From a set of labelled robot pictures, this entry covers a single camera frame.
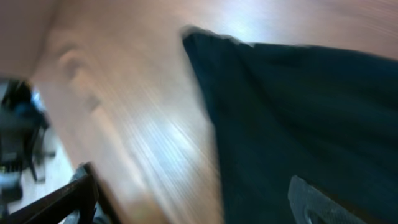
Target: blurry object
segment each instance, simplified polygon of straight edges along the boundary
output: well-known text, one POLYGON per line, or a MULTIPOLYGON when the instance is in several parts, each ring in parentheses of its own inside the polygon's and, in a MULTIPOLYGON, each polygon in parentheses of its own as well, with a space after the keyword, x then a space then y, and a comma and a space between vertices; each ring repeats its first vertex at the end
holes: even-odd
POLYGON ((9 215, 0 223, 120 223, 90 163, 77 168, 71 183, 9 215))
POLYGON ((95 180, 92 175, 86 175, 10 214, 0 223, 60 223, 75 210, 80 214, 77 223, 91 223, 97 199, 95 180))
POLYGON ((296 224, 365 224, 300 177, 292 177, 288 198, 296 224))
POLYGON ((0 202, 3 208, 22 198, 21 172, 29 168, 36 182, 44 182, 44 172, 38 174, 35 163, 41 164, 45 157, 55 156, 42 150, 49 124, 31 103, 31 97, 26 82, 11 80, 0 106, 0 202))
MULTIPOLYGON (((248 45, 198 28, 183 45, 215 126, 225 223, 293 223, 286 196, 295 175, 398 223, 397 61, 320 46, 248 45)), ((347 220, 344 212, 324 216, 335 208, 307 215, 347 220)))
POLYGON ((32 102, 39 111, 41 112, 45 111, 44 103, 40 97, 39 91, 36 88, 32 90, 32 102))

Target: wooden floor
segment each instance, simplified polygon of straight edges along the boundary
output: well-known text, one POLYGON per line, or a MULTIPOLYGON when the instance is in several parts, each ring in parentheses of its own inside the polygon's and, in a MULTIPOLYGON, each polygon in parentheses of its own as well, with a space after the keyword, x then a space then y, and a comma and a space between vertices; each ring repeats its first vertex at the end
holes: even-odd
POLYGON ((398 58, 393 0, 63 1, 34 82, 72 164, 94 162, 124 223, 223 221, 188 24, 398 58))

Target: dark blue fabric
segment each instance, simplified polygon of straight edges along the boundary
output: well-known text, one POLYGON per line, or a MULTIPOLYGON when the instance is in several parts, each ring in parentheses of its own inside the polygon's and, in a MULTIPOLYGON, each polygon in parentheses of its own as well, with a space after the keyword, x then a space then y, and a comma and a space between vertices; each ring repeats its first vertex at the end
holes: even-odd
POLYGON ((183 38, 215 126, 224 217, 294 223, 297 175, 398 223, 398 63, 326 47, 183 38))

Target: dark cloth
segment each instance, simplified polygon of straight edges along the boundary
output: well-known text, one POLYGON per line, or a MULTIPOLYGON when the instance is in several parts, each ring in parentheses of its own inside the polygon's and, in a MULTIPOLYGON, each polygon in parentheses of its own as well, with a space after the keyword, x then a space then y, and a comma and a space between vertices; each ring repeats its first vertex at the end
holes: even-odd
POLYGON ((295 223, 293 175, 398 223, 396 61, 192 30, 183 45, 215 127, 227 224, 295 223))

